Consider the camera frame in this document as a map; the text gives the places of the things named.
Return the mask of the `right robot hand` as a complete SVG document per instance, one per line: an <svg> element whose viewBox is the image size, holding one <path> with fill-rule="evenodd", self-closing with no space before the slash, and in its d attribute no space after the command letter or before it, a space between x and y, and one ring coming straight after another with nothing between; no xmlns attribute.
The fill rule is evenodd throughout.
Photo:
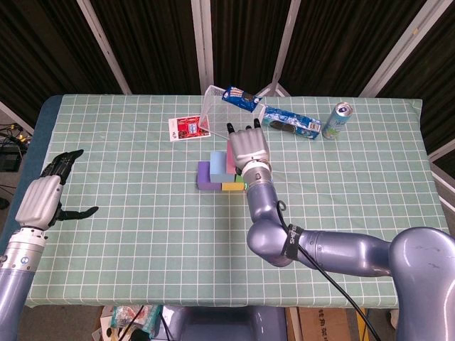
<svg viewBox="0 0 455 341"><path fill-rule="evenodd" d="M231 123L227 123L227 132L232 149L235 170L238 175L243 173L245 166L257 161L264 163L271 171L269 147L258 118L253 121L254 127L247 125L245 129L235 131Z"/></svg>

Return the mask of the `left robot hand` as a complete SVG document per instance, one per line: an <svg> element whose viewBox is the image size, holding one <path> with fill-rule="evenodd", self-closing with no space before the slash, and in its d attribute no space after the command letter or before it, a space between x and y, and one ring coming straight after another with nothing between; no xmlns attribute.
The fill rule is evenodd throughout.
<svg viewBox="0 0 455 341"><path fill-rule="evenodd" d="M60 201L75 160L84 153L82 149L57 155L33 180L26 190L15 220L21 227L46 231L57 221L83 220L94 215L99 207L84 212L62 209Z"/></svg>

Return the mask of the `light pink foam cube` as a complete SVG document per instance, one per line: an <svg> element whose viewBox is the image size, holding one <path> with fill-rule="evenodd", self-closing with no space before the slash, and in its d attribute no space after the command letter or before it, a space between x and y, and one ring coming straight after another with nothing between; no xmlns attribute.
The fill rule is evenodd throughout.
<svg viewBox="0 0 455 341"><path fill-rule="evenodd" d="M230 141L227 141L227 148L226 148L226 173L233 174L233 175L235 175L237 173Z"/></svg>

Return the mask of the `light blue foam cube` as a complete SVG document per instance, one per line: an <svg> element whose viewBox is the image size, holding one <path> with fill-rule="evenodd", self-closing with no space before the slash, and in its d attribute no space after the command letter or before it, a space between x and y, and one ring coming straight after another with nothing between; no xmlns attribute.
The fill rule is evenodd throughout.
<svg viewBox="0 0 455 341"><path fill-rule="evenodd" d="M227 171L227 154L225 151L212 151L210 153L209 169L210 181L212 183L235 182L235 174Z"/></svg>

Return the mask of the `purple foam cube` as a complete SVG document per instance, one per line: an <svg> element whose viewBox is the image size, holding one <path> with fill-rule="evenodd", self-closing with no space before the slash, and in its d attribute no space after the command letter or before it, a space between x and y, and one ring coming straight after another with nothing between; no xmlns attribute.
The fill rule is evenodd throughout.
<svg viewBox="0 0 455 341"><path fill-rule="evenodd" d="M220 183L212 183L210 180L210 162L198 162L197 186L201 191L216 190L220 191L222 185Z"/></svg>

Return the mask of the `small blue cookie packet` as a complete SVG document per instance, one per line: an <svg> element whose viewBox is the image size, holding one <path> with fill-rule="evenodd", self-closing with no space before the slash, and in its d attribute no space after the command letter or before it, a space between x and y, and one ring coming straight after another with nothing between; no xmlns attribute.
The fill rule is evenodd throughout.
<svg viewBox="0 0 455 341"><path fill-rule="evenodd" d="M229 87L223 92L222 100L236 107L253 112L261 101L261 97L252 95L237 87Z"/></svg>

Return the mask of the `long blue cookie package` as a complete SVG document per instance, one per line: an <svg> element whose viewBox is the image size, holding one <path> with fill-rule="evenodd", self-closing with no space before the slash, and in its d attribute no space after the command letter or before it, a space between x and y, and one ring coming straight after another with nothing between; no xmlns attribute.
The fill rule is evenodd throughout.
<svg viewBox="0 0 455 341"><path fill-rule="evenodd" d="M321 122L287 110L267 106L262 124L273 129L316 139L321 132Z"/></svg>

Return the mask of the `red and white card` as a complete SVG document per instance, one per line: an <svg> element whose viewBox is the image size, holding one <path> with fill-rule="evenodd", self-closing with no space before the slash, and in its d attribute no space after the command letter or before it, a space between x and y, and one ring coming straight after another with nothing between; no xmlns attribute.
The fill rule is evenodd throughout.
<svg viewBox="0 0 455 341"><path fill-rule="evenodd" d="M170 141L185 141L210 136L210 132L199 127L199 116L172 118L168 120Z"/></svg>

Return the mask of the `light blue drink can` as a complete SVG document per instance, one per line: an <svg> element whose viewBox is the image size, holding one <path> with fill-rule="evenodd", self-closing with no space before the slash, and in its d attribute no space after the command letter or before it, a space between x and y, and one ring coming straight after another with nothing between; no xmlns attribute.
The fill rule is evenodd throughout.
<svg viewBox="0 0 455 341"><path fill-rule="evenodd" d="M338 103L324 124L321 133L326 139L335 139L353 114L352 106L347 102Z"/></svg>

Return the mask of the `green checked tablecloth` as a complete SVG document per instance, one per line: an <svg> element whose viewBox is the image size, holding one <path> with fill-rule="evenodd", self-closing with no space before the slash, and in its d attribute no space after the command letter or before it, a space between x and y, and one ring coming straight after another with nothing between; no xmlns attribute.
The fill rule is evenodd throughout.
<svg viewBox="0 0 455 341"><path fill-rule="evenodd" d="M249 250L243 192L199 191L198 163L225 141L172 141L168 121L198 114L202 101L94 94L45 101L30 157L49 163L82 150L62 204L97 212L48 230L30 306L346 305L319 272L298 263L278 269ZM354 115L333 141L265 129L285 219L387 241L409 227L445 229L420 132L422 102L349 102Z"/></svg>

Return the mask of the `plastic bag with items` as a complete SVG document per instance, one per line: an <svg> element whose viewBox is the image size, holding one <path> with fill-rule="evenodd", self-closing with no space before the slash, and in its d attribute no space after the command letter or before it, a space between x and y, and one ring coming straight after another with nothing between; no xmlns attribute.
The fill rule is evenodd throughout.
<svg viewBox="0 0 455 341"><path fill-rule="evenodd" d="M159 333L162 305L106 305L92 341L152 341Z"/></svg>

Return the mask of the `grey robot torso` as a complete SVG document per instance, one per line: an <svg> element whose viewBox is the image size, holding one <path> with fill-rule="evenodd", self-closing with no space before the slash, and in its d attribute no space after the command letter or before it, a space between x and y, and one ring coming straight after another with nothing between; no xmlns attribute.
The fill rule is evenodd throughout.
<svg viewBox="0 0 455 341"><path fill-rule="evenodd" d="M165 305L156 338L164 341L287 341L285 309L249 305Z"/></svg>

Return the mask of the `brown cardboard box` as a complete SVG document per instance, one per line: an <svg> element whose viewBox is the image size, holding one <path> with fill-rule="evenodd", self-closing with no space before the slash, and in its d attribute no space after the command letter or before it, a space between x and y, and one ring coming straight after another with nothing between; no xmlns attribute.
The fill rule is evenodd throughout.
<svg viewBox="0 0 455 341"><path fill-rule="evenodd" d="M346 309L298 307L303 341L358 341Z"/></svg>

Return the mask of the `white frame post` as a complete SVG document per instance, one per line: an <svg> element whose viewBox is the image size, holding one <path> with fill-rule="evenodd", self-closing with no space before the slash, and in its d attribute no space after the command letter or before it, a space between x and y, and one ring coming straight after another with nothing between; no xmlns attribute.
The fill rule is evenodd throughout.
<svg viewBox="0 0 455 341"><path fill-rule="evenodd" d="M282 76L284 64L289 51L289 45L294 32L296 18L300 9L301 0L291 0L287 20L284 26L282 39L277 55L277 60L274 66L272 81L262 90L257 93L259 97L289 97L290 94L280 85L279 81Z"/></svg>
<svg viewBox="0 0 455 341"><path fill-rule="evenodd" d="M455 212L455 179L434 163L430 163L430 168L441 201Z"/></svg>
<svg viewBox="0 0 455 341"><path fill-rule="evenodd" d="M448 143L444 144L434 152L429 154L429 161L435 162L435 160L445 156L446 154L452 152L455 149L455 139L449 141Z"/></svg>
<svg viewBox="0 0 455 341"><path fill-rule="evenodd" d="M112 47L107 39L105 31L100 23L100 20L97 17L95 9L92 6L90 0L76 0L90 30L92 31L95 40L97 41L102 54L109 65L112 74L114 75L115 80L117 81L121 91L125 95L131 95L132 91L130 86L122 72L122 69L114 55Z"/></svg>
<svg viewBox="0 0 455 341"><path fill-rule="evenodd" d="M453 0L426 0L381 62L359 97L376 97L400 66L419 45Z"/></svg>
<svg viewBox="0 0 455 341"><path fill-rule="evenodd" d="M32 126L30 126L28 123L26 123L19 115L17 115L13 110L11 110L1 100L0 100L0 112L2 114L7 115L8 117L10 117L15 123L19 124L22 128L24 128L25 131L27 131L31 135L34 135L34 128Z"/></svg>
<svg viewBox="0 0 455 341"><path fill-rule="evenodd" d="M191 0L201 94L214 85L211 1Z"/></svg>

